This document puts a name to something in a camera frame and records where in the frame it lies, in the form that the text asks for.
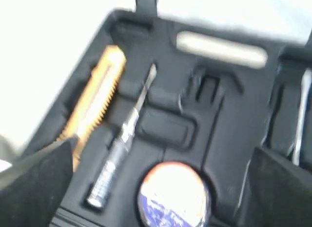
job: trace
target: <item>screwdriver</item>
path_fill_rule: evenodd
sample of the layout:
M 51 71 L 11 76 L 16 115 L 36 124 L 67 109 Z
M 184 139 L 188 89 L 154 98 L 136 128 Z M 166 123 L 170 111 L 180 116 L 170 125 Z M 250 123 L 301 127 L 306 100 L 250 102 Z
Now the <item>screwdriver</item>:
M 135 127 L 139 113 L 145 101 L 146 94 L 157 74 L 155 64 L 152 64 L 148 77 L 136 105 L 132 108 L 126 121 L 122 124 L 119 135 L 114 139 L 109 155 L 104 163 L 100 175 L 94 183 L 86 201 L 96 209 L 103 209 L 107 203 L 118 170 L 131 150 L 135 134 Z
M 292 153 L 292 163 L 296 166 L 300 164 L 300 150 L 302 143 L 302 134 L 303 134 L 303 126 L 304 126 L 304 118 L 307 110 L 307 102 L 308 95 L 311 87 L 312 81 L 312 71 L 307 68 L 302 76 L 301 81 L 301 98 L 299 105 L 299 113 L 298 113 L 298 121 L 297 121 L 297 129 L 296 129 L 296 138 L 295 138 L 295 147 Z

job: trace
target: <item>black plastic tool case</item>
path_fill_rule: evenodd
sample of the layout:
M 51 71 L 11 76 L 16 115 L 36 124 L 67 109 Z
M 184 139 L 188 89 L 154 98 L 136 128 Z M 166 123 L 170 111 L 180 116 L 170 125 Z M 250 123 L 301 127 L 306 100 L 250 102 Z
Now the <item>black plastic tool case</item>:
M 236 226 L 243 218 L 244 178 L 255 147 L 285 158 L 290 155 L 301 77 L 312 64 L 312 51 L 308 46 L 166 21 L 144 6 L 139 9 L 141 13 L 114 11 L 108 17 L 26 150 L 25 155 L 31 154 L 57 137 L 105 46 L 117 44 L 127 57 L 125 71 L 51 226 L 143 226 L 136 206 L 140 182 L 156 163 L 170 160 L 191 165 L 207 183 L 213 198 L 212 226 Z M 256 70 L 179 51 L 176 35 L 183 30 L 262 47 L 268 53 L 267 64 Z M 94 212 L 84 205 L 84 198 L 152 62 L 158 74 L 136 127 L 133 150 L 105 211 Z M 305 169 L 312 169 L 312 137 L 307 136 L 311 134 L 309 105 L 302 144 Z

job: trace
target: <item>screwdriver handle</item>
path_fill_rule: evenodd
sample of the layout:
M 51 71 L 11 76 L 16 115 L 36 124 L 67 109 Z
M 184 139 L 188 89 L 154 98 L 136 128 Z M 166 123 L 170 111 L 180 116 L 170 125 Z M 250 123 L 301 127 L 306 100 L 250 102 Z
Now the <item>screwdriver handle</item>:
M 96 209 L 105 207 L 118 170 L 129 153 L 129 146 L 131 146 L 131 143 L 125 144 L 119 137 L 113 141 L 108 158 L 90 195 L 87 197 L 87 203 L 90 206 Z

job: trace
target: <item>case latch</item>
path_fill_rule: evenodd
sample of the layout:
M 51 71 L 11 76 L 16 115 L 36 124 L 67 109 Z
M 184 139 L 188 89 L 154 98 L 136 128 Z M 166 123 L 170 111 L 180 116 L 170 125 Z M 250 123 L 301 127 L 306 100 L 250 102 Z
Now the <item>case latch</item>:
M 157 0 L 136 0 L 136 12 L 157 16 Z

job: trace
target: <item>voltage tester screwdriver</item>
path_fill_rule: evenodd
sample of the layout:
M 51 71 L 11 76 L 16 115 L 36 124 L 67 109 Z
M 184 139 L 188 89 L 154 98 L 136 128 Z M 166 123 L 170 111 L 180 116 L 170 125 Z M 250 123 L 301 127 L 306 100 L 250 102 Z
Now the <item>voltage tester screwdriver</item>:
M 148 89 L 150 88 L 156 74 L 156 66 L 152 64 L 137 103 L 132 108 L 126 121 L 122 124 L 119 135 L 114 139 L 100 175 L 94 183 L 90 195 L 87 197 L 87 203 L 96 209 L 102 209 L 105 207 L 118 170 L 121 168 L 124 159 L 131 150 L 131 144 L 135 134 L 135 127 L 139 119 L 139 113 L 145 101 Z

